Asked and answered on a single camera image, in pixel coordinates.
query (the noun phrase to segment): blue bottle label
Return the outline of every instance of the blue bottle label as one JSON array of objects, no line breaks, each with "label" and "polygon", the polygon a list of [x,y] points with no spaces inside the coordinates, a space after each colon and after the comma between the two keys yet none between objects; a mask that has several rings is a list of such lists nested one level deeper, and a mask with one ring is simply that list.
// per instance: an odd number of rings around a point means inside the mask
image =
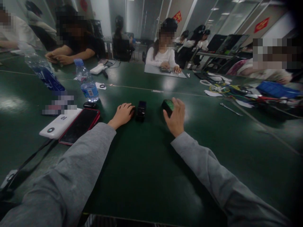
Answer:
[{"label": "blue bottle label", "polygon": [[38,77],[42,80],[42,82],[47,86],[49,90],[65,90],[50,67],[37,67],[33,68],[33,71],[38,75]]},{"label": "blue bottle label", "polygon": [[86,98],[94,97],[94,96],[97,96],[99,94],[96,87],[90,88],[90,89],[82,89],[81,88],[81,90],[82,90],[82,92],[83,92],[83,94]]}]

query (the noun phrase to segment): gray sweatshirt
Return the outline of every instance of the gray sweatshirt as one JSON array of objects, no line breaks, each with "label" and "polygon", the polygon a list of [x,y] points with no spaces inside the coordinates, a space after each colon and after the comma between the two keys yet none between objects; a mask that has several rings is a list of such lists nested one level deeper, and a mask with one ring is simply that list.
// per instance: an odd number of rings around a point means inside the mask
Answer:
[{"label": "gray sweatshirt", "polygon": [[[76,225],[90,196],[116,131],[98,123],[37,179],[0,226]],[[290,221],[263,202],[224,168],[212,151],[186,132],[171,145],[225,212],[229,226],[289,226]]]}]

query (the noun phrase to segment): red phone case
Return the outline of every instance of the red phone case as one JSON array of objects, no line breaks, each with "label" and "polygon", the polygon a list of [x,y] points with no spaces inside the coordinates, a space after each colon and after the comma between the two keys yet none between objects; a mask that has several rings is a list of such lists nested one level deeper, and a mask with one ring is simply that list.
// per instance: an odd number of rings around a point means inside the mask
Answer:
[{"label": "red phone case", "polygon": [[[89,110],[93,110],[93,111],[97,111],[97,116],[95,117],[95,119],[93,120],[91,126],[89,126],[88,130],[86,132],[88,132],[89,130],[92,129],[92,127],[95,125],[95,123],[99,120],[100,118],[100,110],[95,110],[95,109],[89,109]],[[67,128],[67,130],[65,130],[65,132],[62,134],[62,136],[59,138],[59,143],[62,143],[62,144],[66,144],[66,145],[73,145],[73,143],[66,143],[66,142],[61,142],[61,138],[65,135],[65,133],[69,130],[69,128],[73,125],[73,123],[75,122],[75,120],[70,124],[70,126]]]}]

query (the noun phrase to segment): blue container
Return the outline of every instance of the blue container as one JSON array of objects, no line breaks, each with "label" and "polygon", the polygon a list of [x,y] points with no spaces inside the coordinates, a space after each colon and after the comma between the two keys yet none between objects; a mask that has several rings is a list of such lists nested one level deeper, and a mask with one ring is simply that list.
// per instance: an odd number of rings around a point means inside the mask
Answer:
[{"label": "blue container", "polygon": [[284,87],[281,84],[263,81],[258,87],[258,90],[261,92],[267,93],[275,98],[287,97],[287,98],[295,98],[302,93],[298,90],[294,90],[291,88]]}]

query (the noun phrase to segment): right hand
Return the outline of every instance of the right hand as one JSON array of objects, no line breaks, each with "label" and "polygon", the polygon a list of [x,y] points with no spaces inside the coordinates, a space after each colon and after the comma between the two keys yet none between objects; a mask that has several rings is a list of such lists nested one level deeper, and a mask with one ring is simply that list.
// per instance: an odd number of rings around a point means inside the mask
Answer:
[{"label": "right hand", "polygon": [[45,57],[47,58],[47,60],[51,63],[57,64],[58,61],[54,60],[53,57],[55,56],[54,52],[49,52],[45,55]]},{"label": "right hand", "polygon": [[172,101],[174,103],[174,110],[170,118],[168,117],[166,110],[163,110],[163,114],[168,129],[171,134],[177,138],[182,132],[184,132],[185,104],[180,99],[173,98]]},{"label": "right hand", "polygon": [[160,67],[164,67],[166,69],[170,69],[170,65],[169,65],[169,63],[167,61],[162,62],[161,65],[160,65]]},{"label": "right hand", "polygon": [[122,105],[119,105],[116,114],[113,119],[109,121],[108,125],[116,130],[121,125],[129,122],[134,114],[134,111],[132,111],[134,107],[135,106],[132,106],[131,103],[123,103]]}]

